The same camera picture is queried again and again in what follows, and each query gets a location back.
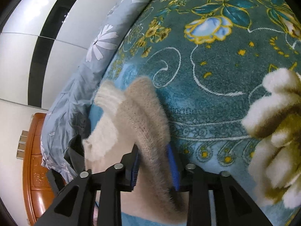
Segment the grey-blue floral duvet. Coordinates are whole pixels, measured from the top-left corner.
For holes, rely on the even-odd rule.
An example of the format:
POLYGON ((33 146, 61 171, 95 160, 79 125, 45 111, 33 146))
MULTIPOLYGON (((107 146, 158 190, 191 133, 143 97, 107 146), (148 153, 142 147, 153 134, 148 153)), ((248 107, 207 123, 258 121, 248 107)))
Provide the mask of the grey-blue floral duvet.
POLYGON ((70 140, 89 135, 89 111, 95 93, 122 40, 151 0, 120 0, 109 11, 76 72, 45 116, 41 132, 43 167, 57 171, 66 182, 77 175, 64 156, 70 140))

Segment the teal floral bed blanket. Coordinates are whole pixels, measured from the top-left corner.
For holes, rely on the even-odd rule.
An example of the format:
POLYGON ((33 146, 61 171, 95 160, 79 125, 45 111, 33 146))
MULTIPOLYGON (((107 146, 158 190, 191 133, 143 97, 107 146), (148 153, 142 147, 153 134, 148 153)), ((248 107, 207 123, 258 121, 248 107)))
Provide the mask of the teal floral bed blanket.
POLYGON ((115 89, 148 76, 172 140, 205 168, 227 168, 251 191, 257 145, 241 126, 268 92, 264 76, 300 71, 300 24, 284 0, 132 0, 140 15, 105 73, 115 89))

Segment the dark grey garment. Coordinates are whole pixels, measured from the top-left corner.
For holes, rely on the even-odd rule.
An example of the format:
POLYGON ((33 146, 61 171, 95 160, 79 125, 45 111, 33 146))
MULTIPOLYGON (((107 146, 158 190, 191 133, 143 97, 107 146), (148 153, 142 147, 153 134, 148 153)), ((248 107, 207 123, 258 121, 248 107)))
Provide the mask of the dark grey garment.
POLYGON ((83 169, 82 139, 90 133, 90 120, 77 113, 61 117, 50 112, 46 115, 41 136, 41 165, 58 172, 63 179, 71 182, 83 169))

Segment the beige fuzzy knitted sweater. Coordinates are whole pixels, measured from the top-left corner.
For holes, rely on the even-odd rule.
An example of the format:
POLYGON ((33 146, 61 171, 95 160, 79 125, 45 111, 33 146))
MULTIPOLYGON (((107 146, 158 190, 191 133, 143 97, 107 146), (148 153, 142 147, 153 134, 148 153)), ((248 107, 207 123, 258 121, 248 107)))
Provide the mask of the beige fuzzy knitted sweater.
POLYGON ((172 191, 166 157, 169 125, 151 80, 141 76, 123 91, 106 80, 94 102, 103 114, 83 140, 85 168, 105 171, 137 146, 141 155, 137 183, 132 192, 121 194, 121 211, 158 223, 185 222, 188 196, 172 191))

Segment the white wardrobe with black stripe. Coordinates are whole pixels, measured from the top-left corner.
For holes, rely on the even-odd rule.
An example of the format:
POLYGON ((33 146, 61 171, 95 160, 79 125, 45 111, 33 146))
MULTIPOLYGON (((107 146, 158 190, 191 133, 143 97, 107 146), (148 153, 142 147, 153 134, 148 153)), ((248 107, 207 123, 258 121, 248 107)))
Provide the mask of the white wardrobe with black stripe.
POLYGON ((48 109, 119 0, 21 0, 1 25, 1 99, 48 109))

